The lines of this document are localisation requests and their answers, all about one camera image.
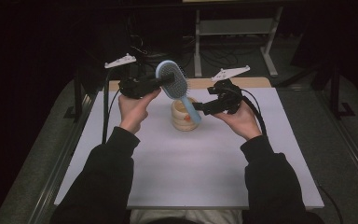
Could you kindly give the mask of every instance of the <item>black sleeve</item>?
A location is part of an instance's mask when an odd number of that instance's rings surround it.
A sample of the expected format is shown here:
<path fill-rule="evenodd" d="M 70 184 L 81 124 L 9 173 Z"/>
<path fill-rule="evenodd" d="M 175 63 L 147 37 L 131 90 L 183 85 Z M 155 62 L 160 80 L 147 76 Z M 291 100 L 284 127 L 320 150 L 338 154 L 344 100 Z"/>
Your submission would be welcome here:
<path fill-rule="evenodd" d="M 138 144 L 135 135 L 115 127 L 108 142 L 91 151 L 50 223 L 121 223 L 132 185 L 131 156 Z"/>
<path fill-rule="evenodd" d="M 245 184 L 253 223 L 309 223 L 301 187 L 284 154 L 274 153 L 266 136 L 241 146 L 249 165 Z"/>

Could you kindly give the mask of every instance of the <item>wire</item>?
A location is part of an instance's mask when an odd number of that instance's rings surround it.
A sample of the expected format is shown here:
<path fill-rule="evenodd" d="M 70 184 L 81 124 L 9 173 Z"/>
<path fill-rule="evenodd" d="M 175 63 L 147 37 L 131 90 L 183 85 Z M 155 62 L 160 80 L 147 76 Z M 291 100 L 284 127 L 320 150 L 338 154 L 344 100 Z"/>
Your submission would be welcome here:
<path fill-rule="evenodd" d="M 110 103 L 110 106 L 109 106 L 109 112 L 108 112 L 109 117 L 107 118 L 107 120 L 108 120 L 108 121 L 109 121 L 109 118 L 110 118 L 110 111 L 112 110 L 112 105 L 113 105 L 113 102 L 115 101 L 116 96 L 117 96 L 117 94 L 118 94 L 118 93 L 119 93 L 119 90 L 117 90 L 117 92 L 115 93 L 115 96 L 113 97 L 112 102 Z"/>
<path fill-rule="evenodd" d="M 147 54 L 148 54 L 147 50 L 145 50 L 145 49 L 138 49 L 138 48 L 136 48 L 136 47 L 134 47 L 134 46 L 130 46 L 130 48 L 136 49 L 137 51 L 139 51 L 140 53 L 143 53 L 144 55 L 147 55 Z"/>
<path fill-rule="evenodd" d="M 193 60 L 194 58 L 194 51 L 190 52 L 190 56 L 188 57 L 188 60 L 187 62 L 185 62 L 185 64 L 182 66 L 183 68 L 186 68 L 188 67 L 188 65 L 191 63 L 191 61 Z"/>
<path fill-rule="evenodd" d="M 102 144 L 106 143 L 106 136 L 107 136 L 107 126 L 108 126 L 108 120 L 109 120 L 109 110 L 108 110 L 108 104 L 109 104 L 109 80 L 110 76 L 112 74 L 114 68 L 110 68 L 107 72 L 106 79 L 104 82 L 103 87 L 103 141 Z"/>
<path fill-rule="evenodd" d="M 246 97 L 243 96 L 242 100 L 249 106 L 251 107 L 252 111 L 255 114 L 255 117 L 258 119 L 258 123 L 260 124 L 260 129 L 261 129 L 261 133 L 265 136 L 267 136 L 267 129 L 266 129 L 266 124 L 263 120 L 263 117 L 261 116 L 261 113 L 259 111 L 257 111 L 257 109 L 255 108 L 255 106 L 252 104 L 252 102 Z"/>
<path fill-rule="evenodd" d="M 225 44 L 223 43 L 222 38 L 219 39 L 219 43 L 220 43 L 220 47 L 222 47 L 223 49 L 227 49 L 227 48 L 229 47 L 229 45 L 225 45 Z M 232 48 L 230 51 L 226 52 L 226 51 L 224 51 L 223 49 L 220 49 L 220 51 L 222 51 L 222 52 L 224 52 L 224 53 L 226 54 L 226 56 L 224 56 L 224 57 L 227 57 L 227 56 L 229 56 L 229 55 L 234 55 L 234 52 L 235 52 L 235 50 L 236 50 L 236 48 Z"/>
<path fill-rule="evenodd" d="M 138 37 L 138 39 L 141 41 L 141 47 L 144 46 L 144 40 L 139 35 L 132 34 L 132 35 L 130 35 L 130 37 Z"/>
<path fill-rule="evenodd" d="M 202 57 L 202 59 L 208 63 L 210 66 L 213 66 L 213 67 L 217 67 L 217 68 L 229 68 L 230 66 L 232 65 L 235 65 L 235 63 L 221 63 L 220 61 L 217 61 L 207 55 L 205 55 L 204 53 L 201 53 L 200 52 L 200 56 Z"/>
<path fill-rule="evenodd" d="M 211 53 L 212 53 L 212 55 L 216 58 L 216 59 L 225 59 L 226 61 L 227 61 L 227 64 L 229 64 L 229 65 L 235 65 L 235 64 L 238 64 L 238 58 L 237 58 L 237 56 L 236 55 L 234 55 L 234 54 L 232 54 L 232 53 L 230 53 L 230 52 L 225 52 L 225 51 L 223 51 L 223 50 L 221 50 L 221 49 L 215 49 L 215 50 L 209 50 Z M 230 59 L 229 58 L 234 58 L 234 63 L 232 63 L 231 61 L 230 61 Z"/>
<path fill-rule="evenodd" d="M 339 218 L 339 223 L 343 224 L 344 223 L 344 218 L 342 217 L 341 211 L 339 210 L 338 205 L 334 201 L 333 197 L 331 197 L 330 194 L 327 193 L 327 191 L 322 187 L 322 185 L 319 184 L 318 181 L 316 181 L 316 183 L 317 183 L 317 186 L 319 187 L 319 189 L 321 189 L 321 191 L 324 192 L 324 194 L 327 196 L 327 198 L 330 200 L 330 202 L 333 204 L 334 208 L 336 209 L 337 215 L 338 215 L 338 218 Z"/>
<path fill-rule="evenodd" d="M 247 91 L 247 90 L 244 90 L 244 89 L 241 89 L 242 91 L 245 91 L 246 93 L 248 93 L 249 95 L 251 95 L 252 96 L 252 98 L 254 98 L 254 100 L 255 100 L 255 104 L 257 105 L 257 110 L 258 110 L 258 113 L 260 113 L 261 114 L 261 109 L 260 109 L 260 105 L 258 104 L 258 102 L 257 102 L 257 100 L 255 99 L 255 97 L 249 92 L 249 91 Z"/>

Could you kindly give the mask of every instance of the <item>dark background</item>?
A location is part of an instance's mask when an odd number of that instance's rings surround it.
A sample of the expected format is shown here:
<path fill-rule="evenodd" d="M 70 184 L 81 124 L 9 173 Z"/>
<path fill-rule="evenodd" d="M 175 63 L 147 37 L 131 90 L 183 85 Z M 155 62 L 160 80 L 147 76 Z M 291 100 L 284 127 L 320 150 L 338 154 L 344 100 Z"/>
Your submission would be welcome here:
<path fill-rule="evenodd" d="M 104 2 L 61 1 L 83 7 Z M 156 49 L 180 51 L 181 36 L 194 30 L 187 22 L 193 18 L 188 11 L 138 13 L 129 27 L 125 13 L 68 12 L 46 0 L 0 1 L 0 205 L 76 71 L 86 92 L 96 92 L 105 76 L 103 64 L 132 53 L 129 33 L 142 35 Z M 180 29 L 170 32 L 173 24 Z M 304 34 L 294 65 L 308 67 L 328 57 L 358 87 L 358 1 L 287 7 L 279 33 Z"/>

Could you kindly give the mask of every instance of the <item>person's right hand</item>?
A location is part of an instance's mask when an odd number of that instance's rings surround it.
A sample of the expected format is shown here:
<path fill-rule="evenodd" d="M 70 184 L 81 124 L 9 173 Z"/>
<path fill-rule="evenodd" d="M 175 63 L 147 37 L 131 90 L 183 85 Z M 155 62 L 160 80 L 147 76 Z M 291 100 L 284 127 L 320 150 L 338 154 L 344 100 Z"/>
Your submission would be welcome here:
<path fill-rule="evenodd" d="M 235 114 L 217 113 L 214 117 L 224 121 L 237 135 L 250 140 L 261 135 L 260 129 L 255 121 L 255 114 L 252 109 L 241 101 L 240 108 Z"/>
<path fill-rule="evenodd" d="M 119 127 L 136 134 L 141 129 L 141 122 L 147 118 L 147 107 L 161 89 L 148 93 L 142 99 L 131 99 L 125 95 L 118 96 L 121 122 Z"/>

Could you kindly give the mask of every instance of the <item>table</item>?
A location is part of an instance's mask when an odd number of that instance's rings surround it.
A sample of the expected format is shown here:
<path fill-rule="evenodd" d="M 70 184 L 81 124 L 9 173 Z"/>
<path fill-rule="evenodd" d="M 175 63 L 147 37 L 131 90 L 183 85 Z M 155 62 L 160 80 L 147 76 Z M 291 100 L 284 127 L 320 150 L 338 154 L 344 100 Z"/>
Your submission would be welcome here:
<path fill-rule="evenodd" d="M 233 83 L 246 87 L 257 78 L 237 77 Z M 260 81 L 268 84 L 267 79 Z M 204 89 L 209 79 L 190 79 L 188 95 L 201 102 L 215 99 Z M 257 99 L 266 122 L 268 136 L 276 152 L 283 152 L 298 176 L 307 209 L 324 206 L 310 171 L 296 142 L 279 96 L 274 88 L 246 88 Z M 110 92 L 112 100 L 114 91 Z M 170 123 L 169 99 L 164 92 L 148 107 L 149 116 L 137 133 L 141 143 L 135 149 L 134 178 L 128 208 L 154 209 L 246 209 L 249 207 L 244 185 L 247 162 L 240 151 L 243 139 L 212 116 L 201 116 L 200 126 L 180 132 Z M 76 147 L 55 204 L 81 172 L 90 151 L 101 143 L 103 94 L 100 92 Z M 119 123 L 117 103 L 113 104 L 108 132 Z"/>

